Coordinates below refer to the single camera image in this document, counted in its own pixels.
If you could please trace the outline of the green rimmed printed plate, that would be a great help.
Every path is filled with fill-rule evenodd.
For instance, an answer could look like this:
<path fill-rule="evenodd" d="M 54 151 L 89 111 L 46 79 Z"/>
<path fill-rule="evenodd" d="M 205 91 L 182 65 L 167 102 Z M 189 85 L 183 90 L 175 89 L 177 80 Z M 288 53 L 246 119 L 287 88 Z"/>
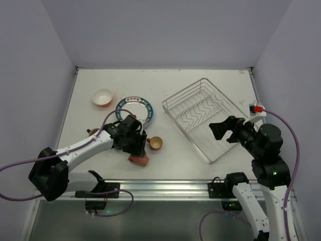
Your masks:
<path fill-rule="evenodd" d="M 138 96 L 129 96 L 124 99 L 122 99 L 117 105 L 116 105 L 116 118 L 119 121 L 124 120 L 129 113 L 126 111 L 120 111 L 121 109 L 127 110 L 130 113 L 132 113 L 136 119 L 141 121 L 144 128 L 145 126 L 145 119 L 147 117 L 147 109 L 146 106 L 151 105 L 146 99 Z"/>

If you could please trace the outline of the orange red mug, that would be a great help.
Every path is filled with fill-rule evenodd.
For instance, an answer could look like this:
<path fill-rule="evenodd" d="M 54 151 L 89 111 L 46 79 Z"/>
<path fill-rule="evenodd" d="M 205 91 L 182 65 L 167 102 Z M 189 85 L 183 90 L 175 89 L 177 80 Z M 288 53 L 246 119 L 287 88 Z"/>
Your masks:
<path fill-rule="evenodd" d="M 160 137 L 147 138 L 146 141 L 148 142 L 150 148 L 154 151 L 159 150 L 163 146 L 163 140 Z"/>

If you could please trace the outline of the pink mug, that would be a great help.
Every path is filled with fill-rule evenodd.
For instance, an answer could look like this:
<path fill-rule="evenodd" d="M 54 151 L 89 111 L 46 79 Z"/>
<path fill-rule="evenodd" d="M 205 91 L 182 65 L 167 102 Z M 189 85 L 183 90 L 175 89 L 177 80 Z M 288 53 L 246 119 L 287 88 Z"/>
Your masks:
<path fill-rule="evenodd" d="M 141 166 L 141 167 L 145 167 L 149 162 L 149 157 L 147 155 L 145 155 L 143 157 L 130 155 L 128 157 L 128 160 L 130 162 L 134 163 L 135 165 L 138 165 L 138 166 Z"/>

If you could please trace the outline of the black mug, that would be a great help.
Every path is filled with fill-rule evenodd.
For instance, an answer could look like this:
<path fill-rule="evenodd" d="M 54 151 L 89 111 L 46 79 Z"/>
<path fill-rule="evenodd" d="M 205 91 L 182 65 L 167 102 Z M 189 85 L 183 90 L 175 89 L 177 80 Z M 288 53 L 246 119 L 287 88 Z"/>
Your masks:
<path fill-rule="evenodd" d="M 87 129 L 88 136 L 92 136 L 98 131 L 99 131 L 99 128 Z"/>

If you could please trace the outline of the orange bowl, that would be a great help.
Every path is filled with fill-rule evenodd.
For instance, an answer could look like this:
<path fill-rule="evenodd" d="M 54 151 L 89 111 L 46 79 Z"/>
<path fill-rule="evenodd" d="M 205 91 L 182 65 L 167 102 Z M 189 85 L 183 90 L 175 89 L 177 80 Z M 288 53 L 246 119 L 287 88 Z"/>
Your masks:
<path fill-rule="evenodd" d="M 113 100 L 113 93 L 107 88 L 96 90 L 92 95 L 92 101 L 99 107 L 107 107 Z"/>

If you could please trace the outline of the light blue plate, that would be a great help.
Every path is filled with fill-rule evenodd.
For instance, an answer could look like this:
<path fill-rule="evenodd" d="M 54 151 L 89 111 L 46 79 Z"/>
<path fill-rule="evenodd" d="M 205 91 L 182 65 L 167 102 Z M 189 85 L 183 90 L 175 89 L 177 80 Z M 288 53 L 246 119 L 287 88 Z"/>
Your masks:
<path fill-rule="evenodd" d="M 153 111 L 153 107 L 151 105 L 147 105 L 146 109 L 147 109 L 147 117 L 145 119 L 145 126 L 148 126 L 148 124 L 151 122 L 151 120 L 154 116 L 154 111 Z"/>

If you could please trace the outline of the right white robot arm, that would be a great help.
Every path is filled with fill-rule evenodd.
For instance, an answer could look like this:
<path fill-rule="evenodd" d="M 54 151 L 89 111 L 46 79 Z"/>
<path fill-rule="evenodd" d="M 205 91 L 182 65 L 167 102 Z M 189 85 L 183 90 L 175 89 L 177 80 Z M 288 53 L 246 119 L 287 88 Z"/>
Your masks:
<path fill-rule="evenodd" d="M 255 240 L 298 240 L 291 213 L 290 190 L 292 175 L 280 155 L 283 145 L 281 130 L 272 124 L 259 129 L 254 123 L 235 116 L 221 123 L 209 125 L 216 140 L 227 131 L 229 143 L 240 143 L 253 157 L 252 171 L 263 193 L 264 211 L 254 195 L 248 178 L 243 172 L 227 174 L 225 192 L 237 198 L 252 228 Z"/>

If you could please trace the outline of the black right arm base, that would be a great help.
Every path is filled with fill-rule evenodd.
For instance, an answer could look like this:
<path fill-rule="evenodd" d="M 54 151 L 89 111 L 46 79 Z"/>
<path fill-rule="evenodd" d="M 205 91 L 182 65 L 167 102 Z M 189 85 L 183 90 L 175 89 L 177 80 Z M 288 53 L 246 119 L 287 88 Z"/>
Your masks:
<path fill-rule="evenodd" d="M 227 191 L 224 181 L 215 177 L 208 183 L 208 195 L 210 199 L 220 199 L 224 211 L 242 211 L 243 208 L 236 197 Z"/>

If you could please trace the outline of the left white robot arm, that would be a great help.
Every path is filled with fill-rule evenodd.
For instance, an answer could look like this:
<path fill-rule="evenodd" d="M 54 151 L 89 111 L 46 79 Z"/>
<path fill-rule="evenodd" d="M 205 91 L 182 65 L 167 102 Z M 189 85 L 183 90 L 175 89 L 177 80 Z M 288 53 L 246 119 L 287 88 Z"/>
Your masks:
<path fill-rule="evenodd" d="M 102 125 L 94 134 L 76 144 L 58 150 L 43 149 L 28 179 L 47 201 L 56 200 L 65 192 L 77 192 L 83 197 L 105 197 L 111 189 L 96 171 L 72 173 L 72 170 L 97 154 L 112 149 L 143 158 L 146 139 L 142 123 L 128 115 L 123 121 Z"/>

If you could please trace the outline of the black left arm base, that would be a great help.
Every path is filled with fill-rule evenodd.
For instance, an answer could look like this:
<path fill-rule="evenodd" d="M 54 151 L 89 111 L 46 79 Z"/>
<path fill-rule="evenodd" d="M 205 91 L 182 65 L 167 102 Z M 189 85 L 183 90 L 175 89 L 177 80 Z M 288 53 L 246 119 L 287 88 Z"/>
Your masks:
<path fill-rule="evenodd" d="M 87 211 L 94 211 L 97 213 L 99 210 L 104 210 L 108 198 L 118 198 L 120 189 L 120 183 L 118 182 L 105 182 L 104 184 L 98 184 L 92 191 L 93 194 L 88 194 L 84 191 L 76 191 L 76 198 L 85 198 L 85 209 Z"/>

